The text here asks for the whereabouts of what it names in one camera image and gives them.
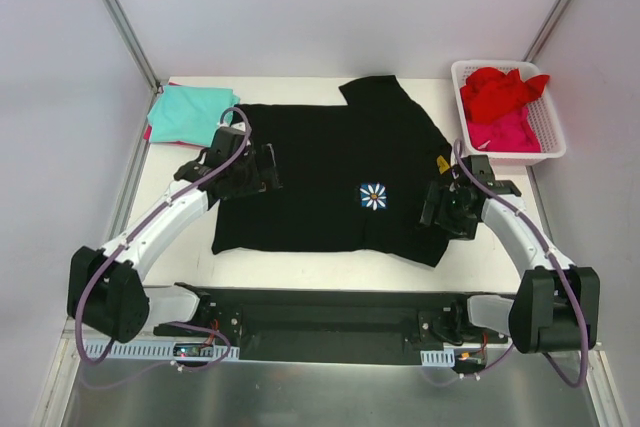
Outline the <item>black t-shirt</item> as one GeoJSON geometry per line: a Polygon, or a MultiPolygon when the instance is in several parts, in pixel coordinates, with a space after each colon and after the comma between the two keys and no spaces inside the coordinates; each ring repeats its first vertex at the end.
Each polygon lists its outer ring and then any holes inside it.
{"type": "Polygon", "coordinates": [[[420,217],[452,146],[394,76],[340,88],[339,106],[244,104],[257,146],[274,151],[280,188],[223,200],[211,250],[373,250],[436,266],[446,231],[420,217]]]}

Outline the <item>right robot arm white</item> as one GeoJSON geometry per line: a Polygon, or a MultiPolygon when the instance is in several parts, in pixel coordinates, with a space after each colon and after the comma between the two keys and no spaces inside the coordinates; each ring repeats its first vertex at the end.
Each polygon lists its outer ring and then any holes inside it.
{"type": "Polygon", "coordinates": [[[521,353],[589,351],[597,340],[600,279],[560,252],[527,214],[521,191],[495,177],[483,155],[463,157],[426,188],[420,222],[452,240],[472,240],[485,225],[516,267],[514,297],[472,294],[450,316],[452,334],[473,341],[485,329],[508,336],[521,353]]]}

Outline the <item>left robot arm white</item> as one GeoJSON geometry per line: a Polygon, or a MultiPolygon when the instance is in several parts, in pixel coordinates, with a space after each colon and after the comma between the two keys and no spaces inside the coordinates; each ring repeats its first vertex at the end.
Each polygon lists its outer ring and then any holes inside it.
{"type": "Polygon", "coordinates": [[[127,343],[142,330],[177,322],[188,335],[211,324],[206,293],[184,283],[146,287],[151,267],[171,243],[218,202],[280,188],[271,144],[255,144],[235,126],[223,126],[212,144],[177,169],[159,200],[130,227],[98,249],[79,248],[71,259],[67,313],[127,343]]]}

